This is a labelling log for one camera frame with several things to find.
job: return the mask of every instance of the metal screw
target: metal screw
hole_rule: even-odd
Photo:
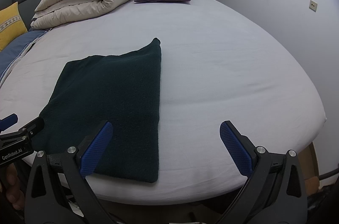
[[[257,151],[259,153],[265,153],[266,152],[266,149],[264,147],[257,147]]]
[[[76,150],[77,150],[76,147],[69,147],[69,148],[67,149],[67,152],[68,152],[68,153],[74,153]]]
[[[43,152],[43,150],[41,150],[41,151],[38,151],[37,156],[38,157],[43,157],[44,154],[45,153]]]
[[[297,154],[294,150],[290,150],[289,155],[291,155],[292,157],[295,157]]]

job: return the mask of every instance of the folded towel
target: folded towel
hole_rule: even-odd
[[[160,41],[120,56],[68,62],[40,116],[45,128],[33,138],[36,151],[77,146],[102,120],[113,138],[95,172],[155,182],[159,171]]]

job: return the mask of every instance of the yellow cushion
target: yellow cushion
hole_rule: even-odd
[[[24,33],[27,33],[27,29],[19,14],[17,2],[0,11],[0,51]]]

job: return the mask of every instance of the black cable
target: black cable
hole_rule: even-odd
[[[319,175],[318,178],[319,178],[319,180],[324,180],[326,178],[330,178],[331,176],[333,176],[333,175],[335,175],[337,173],[339,173],[339,168],[337,168],[335,170],[332,170],[329,173],[325,173],[325,174]]]
[[[339,178],[331,187],[330,192],[321,202],[319,208],[307,220],[307,224],[338,223]]]

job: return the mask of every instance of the blue gripper pad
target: blue gripper pad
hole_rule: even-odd
[[[94,172],[112,136],[113,126],[107,122],[81,157],[80,174],[83,178]]]
[[[252,159],[226,122],[223,122],[220,125],[220,138],[231,155],[239,172],[250,178],[253,172]]]
[[[17,122],[18,116],[16,114],[9,115],[5,119],[0,120],[0,132],[5,131]]]

